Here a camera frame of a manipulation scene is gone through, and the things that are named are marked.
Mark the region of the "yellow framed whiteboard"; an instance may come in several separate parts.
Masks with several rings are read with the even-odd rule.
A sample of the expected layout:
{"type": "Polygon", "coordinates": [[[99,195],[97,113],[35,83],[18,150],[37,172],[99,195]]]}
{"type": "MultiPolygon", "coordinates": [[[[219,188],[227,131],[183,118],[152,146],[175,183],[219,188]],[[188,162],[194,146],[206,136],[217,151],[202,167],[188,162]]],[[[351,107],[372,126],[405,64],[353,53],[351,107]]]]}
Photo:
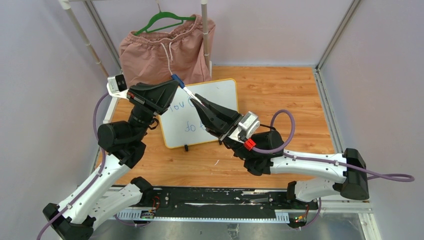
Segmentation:
{"type": "MultiPolygon", "coordinates": [[[[232,110],[238,110],[237,83],[232,78],[190,84],[192,93],[232,110]]],[[[164,144],[167,148],[179,148],[217,141],[206,132],[190,96],[180,87],[168,110],[159,118],[164,144]]]]}

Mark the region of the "white blue whiteboard marker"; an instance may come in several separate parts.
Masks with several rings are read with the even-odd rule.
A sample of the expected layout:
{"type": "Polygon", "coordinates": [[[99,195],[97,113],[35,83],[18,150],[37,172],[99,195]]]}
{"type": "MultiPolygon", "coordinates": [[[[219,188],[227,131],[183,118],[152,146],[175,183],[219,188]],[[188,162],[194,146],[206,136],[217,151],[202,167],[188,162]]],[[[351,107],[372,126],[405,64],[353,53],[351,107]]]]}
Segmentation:
{"type": "Polygon", "coordinates": [[[182,90],[193,100],[195,100],[196,102],[200,103],[203,106],[203,103],[201,102],[201,100],[195,96],[195,94],[188,89],[188,87],[183,87],[182,90]]]}

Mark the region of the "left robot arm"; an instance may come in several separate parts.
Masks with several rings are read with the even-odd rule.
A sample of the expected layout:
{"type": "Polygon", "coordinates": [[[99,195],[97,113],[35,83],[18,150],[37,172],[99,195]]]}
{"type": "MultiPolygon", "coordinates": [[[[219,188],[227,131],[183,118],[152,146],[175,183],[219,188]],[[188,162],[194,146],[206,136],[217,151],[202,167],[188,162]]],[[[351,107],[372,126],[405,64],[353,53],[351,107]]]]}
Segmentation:
{"type": "Polygon", "coordinates": [[[128,120],[98,127],[101,164],[67,198],[43,209],[47,226],[61,239],[88,240],[102,223],[126,207],[152,203],[153,188],[141,177],[115,195],[104,198],[104,194],[141,160],[146,149],[144,136],[158,126],[158,116],[168,110],[178,87],[176,80],[157,85],[138,83],[128,89],[120,89],[112,81],[107,83],[110,96],[128,100],[133,108],[128,120]]]}

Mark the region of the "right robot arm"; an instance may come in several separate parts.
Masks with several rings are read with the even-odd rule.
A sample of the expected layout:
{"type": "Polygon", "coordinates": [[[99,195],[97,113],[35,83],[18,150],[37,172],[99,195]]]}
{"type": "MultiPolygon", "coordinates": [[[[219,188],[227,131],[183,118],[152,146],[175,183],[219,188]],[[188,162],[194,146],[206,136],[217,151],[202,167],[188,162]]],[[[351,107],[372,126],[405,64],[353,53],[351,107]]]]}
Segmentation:
{"type": "Polygon", "coordinates": [[[294,130],[283,141],[280,133],[269,125],[269,131],[259,132],[259,118],[252,112],[240,114],[206,98],[195,95],[190,100],[206,131],[233,155],[244,161],[243,166],[254,176],[300,174],[313,176],[308,181],[292,181],[287,185],[286,204],[298,209],[314,199],[340,194],[349,200],[370,198],[366,163],[357,149],[343,153],[316,154],[287,150],[294,130]]]}

